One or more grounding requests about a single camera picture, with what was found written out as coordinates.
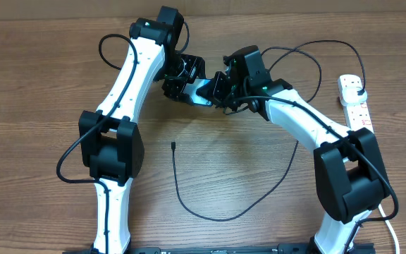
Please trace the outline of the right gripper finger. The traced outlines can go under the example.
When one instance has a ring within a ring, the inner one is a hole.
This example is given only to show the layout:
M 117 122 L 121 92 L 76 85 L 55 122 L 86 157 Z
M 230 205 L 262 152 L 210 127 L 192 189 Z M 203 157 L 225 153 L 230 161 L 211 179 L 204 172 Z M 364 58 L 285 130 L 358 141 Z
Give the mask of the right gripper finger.
M 220 105 L 220 103 L 222 103 L 223 99 L 214 99 L 211 95 L 210 95 L 210 88 L 212 85 L 212 81 L 211 80 L 206 80 L 203 84 L 203 86 L 201 86 L 200 88 L 197 89 L 196 93 L 197 95 L 199 95 L 200 97 L 203 97 L 205 100 L 207 100 L 209 102 L 210 105 L 214 106 L 214 105 Z
M 212 85 L 210 88 L 210 95 L 214 99 L 225 99 L 231 91 L 231 85 L 228 77 L 221 71 L 215 73 L 214 78 L 211 80 Z

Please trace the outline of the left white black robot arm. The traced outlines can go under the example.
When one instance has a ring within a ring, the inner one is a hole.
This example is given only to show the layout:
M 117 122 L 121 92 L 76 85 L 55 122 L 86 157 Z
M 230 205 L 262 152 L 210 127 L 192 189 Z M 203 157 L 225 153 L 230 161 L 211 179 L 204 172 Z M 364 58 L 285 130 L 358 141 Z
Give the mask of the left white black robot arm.
M 91 253 L 128 251 L 130 189 L 144 159 L 138 121 L 151 84 L 162 81 L 165 96 L 191 102 L 185 86 L 204 77 L 204 61 L 176 49 L 186 27 L 179 10 L 167 6 L 156 20 L 133 23 L 130 48 L 110 93 L 96 111 L 80 116 L 82 161 L 97 192 L 97 235 Z

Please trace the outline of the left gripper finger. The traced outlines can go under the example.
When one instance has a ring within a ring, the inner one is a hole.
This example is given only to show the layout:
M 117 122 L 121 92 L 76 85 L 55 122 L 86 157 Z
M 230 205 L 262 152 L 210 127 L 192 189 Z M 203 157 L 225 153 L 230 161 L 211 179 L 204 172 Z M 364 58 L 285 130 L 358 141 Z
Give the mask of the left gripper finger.
M 175 102 L 182 102 L 194 106 L 191 96 L 183 92 L 182 85 L 168 84 L 167 85 L 167 97 Z
M 199 56 L 187 57 L 187 81 L 194 82 L 196 79 L 205 79 L 205 61 Z

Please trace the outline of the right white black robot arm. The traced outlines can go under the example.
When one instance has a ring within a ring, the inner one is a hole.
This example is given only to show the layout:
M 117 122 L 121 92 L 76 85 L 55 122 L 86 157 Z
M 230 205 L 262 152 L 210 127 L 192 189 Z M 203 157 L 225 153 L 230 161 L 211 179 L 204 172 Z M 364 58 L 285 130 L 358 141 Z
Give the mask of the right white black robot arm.
M 368 128 L 354 130 L 330 120 L 304 101 L 292 85 L 273 80 L 255 45 L 225 56 L 227 69 L 196 90 L 212 104 L 251 111 L 284 128 L 314 158 L 316 193 L 325 210 L 309 253 L 352 253 L 353 239 L 390 186 L 379 144 Z

